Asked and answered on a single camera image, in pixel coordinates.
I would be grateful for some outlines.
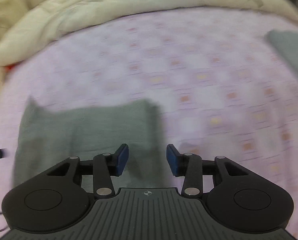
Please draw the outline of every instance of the pink bed sheet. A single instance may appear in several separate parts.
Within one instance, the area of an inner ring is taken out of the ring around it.
[[[0,96],[0,210],[29,96],[53,111],[149,98],[161,106],[166,144],[225,155],[284,187],[298,238],[298,78],[266,43],[272,29],[298,27],[225,8],[146,13],[67,35],[22,63]]]

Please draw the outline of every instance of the cream comforter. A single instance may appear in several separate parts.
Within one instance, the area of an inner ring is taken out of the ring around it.
[[[287,0],[47,0],[1,39],[0,87],[3,66],[29,58],[66,33],[125,15],[204,5],[272,12],[298,23],[298,11]]]

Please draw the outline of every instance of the ribbed gray panel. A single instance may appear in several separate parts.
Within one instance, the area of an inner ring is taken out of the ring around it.
[[[265,234],[235,232],[214,221],[199,200],[175,189],[121,189],[118,196],[97,200],[72,227],[51,234],[11,230],[3,240],[292,240],[279,229]]]

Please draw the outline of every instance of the silver screw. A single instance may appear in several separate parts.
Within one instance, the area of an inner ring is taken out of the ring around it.
[[[198,190],[195,187],[188,187],[185,189],[185,193],[187,195],[194,196],[194,195],[198,195],[200,193],[200,190]]]
[[[100,196],[106,196],[111,194],[112,190],[107,188],[107,187],[101,187],[99,189],[97,189],[96,193]]]

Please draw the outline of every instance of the light blue-gray fabric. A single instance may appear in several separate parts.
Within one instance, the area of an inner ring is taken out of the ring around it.
[[[116,107],[89,107],[51,113],[33,100],[21,120],[14,166],[14,186],[34,177],[60,161],[79,156],[114,153],[129,146],[129,160],[119,187],[164,187],[161,132],[158,108],[146,100]],[[92,177],[84,176],[82,187],[93,192]]]
[[[273,30],[268,32],[267,39],[298,73],[298,33]]]

